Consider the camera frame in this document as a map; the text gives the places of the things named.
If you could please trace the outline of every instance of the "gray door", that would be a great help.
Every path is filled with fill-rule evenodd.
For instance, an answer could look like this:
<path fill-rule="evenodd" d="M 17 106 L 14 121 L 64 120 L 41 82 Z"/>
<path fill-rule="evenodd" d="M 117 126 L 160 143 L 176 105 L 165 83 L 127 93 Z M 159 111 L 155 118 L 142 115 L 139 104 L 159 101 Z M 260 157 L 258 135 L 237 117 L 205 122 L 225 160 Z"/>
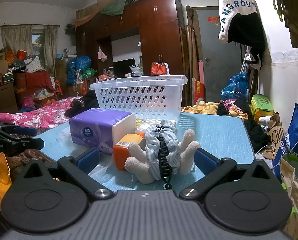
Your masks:
<path fill-rule="evenodd" d="M 219 33 L 221 26 L 216 22 L 218 9 L 197 10 L 201 34 L 203 70 L 206 102 L 219 102 L 221 90 L 227 86 L 231 77 L 240 73 L 241 48 L 239 43 L 221 44 Z"/>

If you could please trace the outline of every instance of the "blue plastic bag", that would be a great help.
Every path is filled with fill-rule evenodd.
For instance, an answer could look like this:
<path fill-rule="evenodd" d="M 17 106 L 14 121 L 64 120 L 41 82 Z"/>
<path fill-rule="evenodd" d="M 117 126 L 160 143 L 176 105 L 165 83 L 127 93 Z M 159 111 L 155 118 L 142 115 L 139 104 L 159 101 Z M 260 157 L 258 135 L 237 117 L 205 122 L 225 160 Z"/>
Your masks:
<path fill-rule="evenodd" d="M 66 70 L 75 70 L 76 69 L 76 59 L 69 59 L 66 63 Z"/>
<path fill-rule="evenodd" d="M 240 99 L 247 101 L 248 76 L 247 72 L 239 73 L 230 78 L 227 86 L 221 90 L 221 99 Z"/>
<path fill-rule="evenodd" d="M 90 68 L 91 59 L 88 56 L 81 56 L 76 59 L 76 70 Z"/>
<path fill-rule="evenodd" d="M 69 59 L 66 63 L 67 79 L 66 84 L 72 86 L 76 83 L 76 59 Z"/>
<path fill-rule="evenodd" d="M 274 174 L 280 180 L 281 180 L 280 166 L 278 164 L 281 157 L 284 154 L 289 154 L 289 153 L 298 156 L 298 104 L 295 104 L 289 129 L 286 132 L 284 138 L 282 139 L 279 150 L 276 153 L 276 157 L 273 160 Z"/>

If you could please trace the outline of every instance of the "window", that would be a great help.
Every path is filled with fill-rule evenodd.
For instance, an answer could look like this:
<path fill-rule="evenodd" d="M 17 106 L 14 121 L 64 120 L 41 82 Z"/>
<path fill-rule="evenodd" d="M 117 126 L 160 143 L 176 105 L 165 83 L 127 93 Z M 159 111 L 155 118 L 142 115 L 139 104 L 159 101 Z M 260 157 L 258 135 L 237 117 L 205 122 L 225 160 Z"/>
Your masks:
<path fill-rule="evenodd" d="M 42 66 L 45 66 L 45 53 L 44 53 L 44 30 L 32 30 L 31 41 L 33 54 L 39 57 Z"/>

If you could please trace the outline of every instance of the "red paper sign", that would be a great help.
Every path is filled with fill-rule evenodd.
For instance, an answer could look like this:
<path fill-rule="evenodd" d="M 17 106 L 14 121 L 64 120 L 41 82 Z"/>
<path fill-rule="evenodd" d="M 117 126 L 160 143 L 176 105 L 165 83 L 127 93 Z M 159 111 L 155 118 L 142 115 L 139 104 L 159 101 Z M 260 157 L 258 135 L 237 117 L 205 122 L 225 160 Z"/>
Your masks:
<path fill-rule="evenodd" d="M 216 17 L 216 16 L 208 16 L 208 22 L 210 22 L 210 23 L 219 23 L 220 18 Z"/>

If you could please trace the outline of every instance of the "pink floral blanket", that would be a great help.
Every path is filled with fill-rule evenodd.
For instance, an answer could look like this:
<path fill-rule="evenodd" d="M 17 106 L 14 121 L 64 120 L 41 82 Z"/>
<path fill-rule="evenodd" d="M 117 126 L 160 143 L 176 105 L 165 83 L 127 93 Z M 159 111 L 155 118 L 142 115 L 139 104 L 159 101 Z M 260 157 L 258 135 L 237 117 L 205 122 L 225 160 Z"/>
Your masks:
<path fill-rule="evenodd" d="M 67 122 L 69 118 L 65 117 L 64 114 L 70 108 L 71 101 L 77 98 L 81 97 L 62 99 L 31 112 L 18 114 L 0 113 L 0 122 L 33 127 L 37 129 L 38 133 L 42 133 Z"/>

